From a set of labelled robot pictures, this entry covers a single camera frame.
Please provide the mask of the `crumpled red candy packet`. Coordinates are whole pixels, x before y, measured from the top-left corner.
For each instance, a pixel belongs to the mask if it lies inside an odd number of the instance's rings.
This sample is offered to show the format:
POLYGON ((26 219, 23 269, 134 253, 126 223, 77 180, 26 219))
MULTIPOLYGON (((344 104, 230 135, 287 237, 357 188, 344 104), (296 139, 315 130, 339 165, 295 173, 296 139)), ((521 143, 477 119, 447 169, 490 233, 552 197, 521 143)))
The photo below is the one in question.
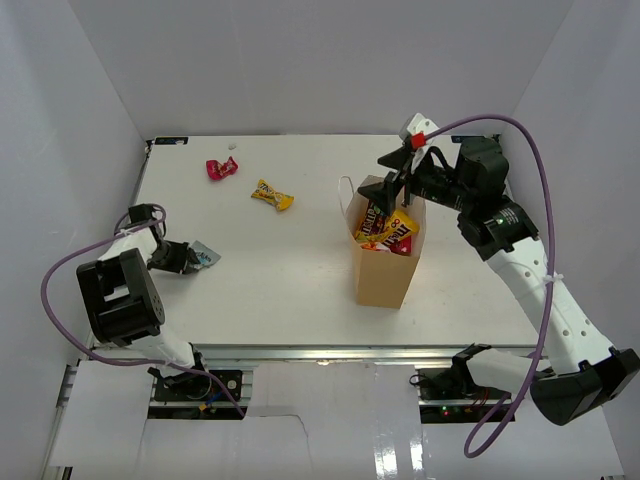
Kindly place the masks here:
POLYGON ((233 156, 229 156, 225 162, 220 162, 215 159, 207 160, 205 167, 207 175, 212 181, 221 181, 226 177, 234 175, 239 169, 239 165, 233 156))

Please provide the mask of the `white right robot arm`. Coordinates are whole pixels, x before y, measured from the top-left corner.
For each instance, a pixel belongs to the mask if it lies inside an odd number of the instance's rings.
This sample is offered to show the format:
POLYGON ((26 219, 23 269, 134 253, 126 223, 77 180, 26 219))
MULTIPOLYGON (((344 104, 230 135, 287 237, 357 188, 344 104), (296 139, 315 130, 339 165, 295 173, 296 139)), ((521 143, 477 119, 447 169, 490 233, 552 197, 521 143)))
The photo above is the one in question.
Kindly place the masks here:
POLYGON ((616 398, 639 371, 632 349, 617 349, 577 304, 548 265, 545 243, 524 209, 505 193, 508 160, 486 137, 466 137, 454 165, 430 147, 417 168, 414 143, 379 158, 389 168, 380 182, 358 192, 385 214, 396 199, 420 197, 458 213, 458 228, 501 278, 545 337, 549 367, 534 373, 526 395, 555 425, 565 425, 616 398))

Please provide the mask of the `yellow M&M's packet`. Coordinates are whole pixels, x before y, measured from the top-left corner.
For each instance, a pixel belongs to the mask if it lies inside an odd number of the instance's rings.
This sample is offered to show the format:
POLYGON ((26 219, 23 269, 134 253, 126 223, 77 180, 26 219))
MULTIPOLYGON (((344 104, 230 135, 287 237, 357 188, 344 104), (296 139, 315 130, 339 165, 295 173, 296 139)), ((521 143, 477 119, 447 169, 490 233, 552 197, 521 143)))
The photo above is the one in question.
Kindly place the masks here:
POLYGON ((258 181, 257 187, 251 194, 254 199, 259 199, 272 205, 278 212, 289 209, 294 203, 294 197, 275 190, 264 179, 258 181))
POLYGON ((386 247, 403 241, 420 231, 420 224, 401 209, 387 218, 380 243, 386 247))

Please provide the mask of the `orange Skittles snack bag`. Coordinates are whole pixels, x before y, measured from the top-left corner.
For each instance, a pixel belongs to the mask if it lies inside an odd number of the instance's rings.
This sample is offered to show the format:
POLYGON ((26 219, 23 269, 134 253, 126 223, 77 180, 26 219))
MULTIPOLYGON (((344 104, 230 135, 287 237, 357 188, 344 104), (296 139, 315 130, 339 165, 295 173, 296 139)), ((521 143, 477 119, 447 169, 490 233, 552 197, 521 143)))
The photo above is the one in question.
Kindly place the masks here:
POLYGON ((378 252, 390 252, 391 249, 386 246, 385 244, 383 244, 382 242, 362 242, 359 244, 359 246, 363 249, 363 250, 368 250, 368 251, 378 251, 378 252))

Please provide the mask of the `aluminium front rail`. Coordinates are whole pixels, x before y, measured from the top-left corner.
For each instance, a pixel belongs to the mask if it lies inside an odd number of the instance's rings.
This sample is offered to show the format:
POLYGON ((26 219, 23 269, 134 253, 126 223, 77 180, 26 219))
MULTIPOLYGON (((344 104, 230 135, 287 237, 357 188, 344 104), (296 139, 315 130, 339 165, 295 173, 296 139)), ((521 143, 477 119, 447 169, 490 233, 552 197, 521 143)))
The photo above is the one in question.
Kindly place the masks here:
POLYGON ((448 359, 462 351, 453 346, 293 346, 197 345, 209 363, 268 361, 423 362, 448 359))

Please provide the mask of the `brown paper bag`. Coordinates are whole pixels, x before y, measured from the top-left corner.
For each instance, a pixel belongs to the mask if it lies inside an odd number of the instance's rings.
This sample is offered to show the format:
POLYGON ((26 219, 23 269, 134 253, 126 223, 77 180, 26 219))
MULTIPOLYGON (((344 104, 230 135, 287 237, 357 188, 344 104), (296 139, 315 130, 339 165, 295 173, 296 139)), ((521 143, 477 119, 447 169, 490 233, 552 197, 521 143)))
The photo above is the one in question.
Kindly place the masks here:
POLYGON ((341 213, 349 232, 356 302, 359 305, 399 309, 421 258, 426 235, 426 204, 414 200, 409 207, 396 206, 416 221, 419 231, 409 237, 409 252, 367 250, 355 239, 357 228, 365 218, 367 200, 356 192, 349 176, 338 180, 341 213))

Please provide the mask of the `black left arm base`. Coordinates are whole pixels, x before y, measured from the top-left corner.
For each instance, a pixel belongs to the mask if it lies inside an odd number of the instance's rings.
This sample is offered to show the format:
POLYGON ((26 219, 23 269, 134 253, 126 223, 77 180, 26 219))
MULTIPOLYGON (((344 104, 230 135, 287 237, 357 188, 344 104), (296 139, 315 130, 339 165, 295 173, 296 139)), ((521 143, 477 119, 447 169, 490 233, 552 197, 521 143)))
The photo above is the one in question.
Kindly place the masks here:
MULTIPOLYGON (((229 392, 239 402, 241 399, 243 372, 241 370, 211 370, 229 392)), ((229 397, 221 387, 208 377, 197 376, 195 379, 169 386, 164 380, 158 380, 153 393, 153 400, 162 403, 197 402, 200 408, 213 407, 226 402, 229 397)))

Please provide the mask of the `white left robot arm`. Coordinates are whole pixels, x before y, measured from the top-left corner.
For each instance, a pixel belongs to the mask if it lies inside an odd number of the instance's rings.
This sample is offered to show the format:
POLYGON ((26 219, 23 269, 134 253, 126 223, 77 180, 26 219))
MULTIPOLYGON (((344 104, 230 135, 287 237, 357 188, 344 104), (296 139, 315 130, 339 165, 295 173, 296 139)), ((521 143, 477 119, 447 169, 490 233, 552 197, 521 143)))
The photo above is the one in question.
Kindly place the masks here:
POLYGON ((178 375, 180 391, 199 399, 210 390, 211 374, 195 347, 165 325, 150 272, 191 275, 202 264, 189 243, 165 238, 165 215, 157 204, 130 207, 117 239, 98 259, 80 265, 76 276, 96 339, 159 361, 162 375, 178 375))

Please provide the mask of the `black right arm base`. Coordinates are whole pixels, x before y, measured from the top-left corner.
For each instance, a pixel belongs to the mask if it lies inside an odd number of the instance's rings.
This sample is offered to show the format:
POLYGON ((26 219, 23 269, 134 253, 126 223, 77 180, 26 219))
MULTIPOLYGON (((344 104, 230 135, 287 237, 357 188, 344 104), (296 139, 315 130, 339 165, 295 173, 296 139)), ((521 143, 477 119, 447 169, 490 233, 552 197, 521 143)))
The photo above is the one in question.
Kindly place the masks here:
POLYGON ((473 407, 499 400, 504 395, 495 388, 466 386, 452 367, 418 369, 409 377, 409 384, 418 389, 423 401, 463 400, 473 407))

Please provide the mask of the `grey Himalaya candy packet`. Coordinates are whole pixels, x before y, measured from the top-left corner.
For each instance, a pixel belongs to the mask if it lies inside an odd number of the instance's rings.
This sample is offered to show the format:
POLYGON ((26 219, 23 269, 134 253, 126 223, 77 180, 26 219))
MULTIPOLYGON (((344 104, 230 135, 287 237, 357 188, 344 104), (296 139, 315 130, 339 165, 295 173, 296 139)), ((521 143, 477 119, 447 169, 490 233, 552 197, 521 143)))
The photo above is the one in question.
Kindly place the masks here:
POLYGON ((204 265, 204 268, 212 267, 221 259, 221 256, 218 253, 200 241, 194 241, 190 245, 190 248, 197 253, 201 263, 204 265))

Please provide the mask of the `dark label left table corner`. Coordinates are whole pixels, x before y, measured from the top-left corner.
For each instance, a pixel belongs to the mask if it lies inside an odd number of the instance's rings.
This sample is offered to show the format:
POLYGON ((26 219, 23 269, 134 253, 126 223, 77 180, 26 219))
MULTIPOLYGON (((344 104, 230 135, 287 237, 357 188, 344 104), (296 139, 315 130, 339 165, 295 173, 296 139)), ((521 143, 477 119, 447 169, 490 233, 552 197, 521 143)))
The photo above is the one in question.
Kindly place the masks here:
POLYGON ((179 137, 156 137, 153 140, 153 145, 157 146, 180 146, 186 145, 189 142, 189 138, 185 136, 179 137))

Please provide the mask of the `dark label right table corner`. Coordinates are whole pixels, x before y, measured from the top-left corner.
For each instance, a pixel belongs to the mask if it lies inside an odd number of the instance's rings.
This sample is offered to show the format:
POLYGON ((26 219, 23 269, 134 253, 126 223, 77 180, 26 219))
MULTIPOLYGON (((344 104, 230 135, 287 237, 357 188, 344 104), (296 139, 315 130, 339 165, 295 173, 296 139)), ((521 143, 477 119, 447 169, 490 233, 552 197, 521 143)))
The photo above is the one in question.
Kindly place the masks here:
POLYGON ((467 143, 479 143, 484 142, 486 138, 481 135, 452 135, 451 141, 454 144, 467 144, 467 143))

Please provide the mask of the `dark label table corner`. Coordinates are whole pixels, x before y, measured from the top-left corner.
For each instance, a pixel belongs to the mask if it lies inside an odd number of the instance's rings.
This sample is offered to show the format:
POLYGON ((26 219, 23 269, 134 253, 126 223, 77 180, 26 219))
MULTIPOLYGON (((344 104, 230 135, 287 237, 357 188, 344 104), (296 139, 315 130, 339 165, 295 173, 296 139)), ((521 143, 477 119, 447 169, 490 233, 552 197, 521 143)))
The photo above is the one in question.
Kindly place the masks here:
POLYGON ((186 145, 189 142, 189 138, 185 136, 179 137, 156 137, 153 140, 153 145, 157 146, 180 146, 186 145))
POLYGON ((479 143, 484 142, 486 138, 481 135, 452 135, 451 141, 454 144, 467 144, 467 143, 479 143))

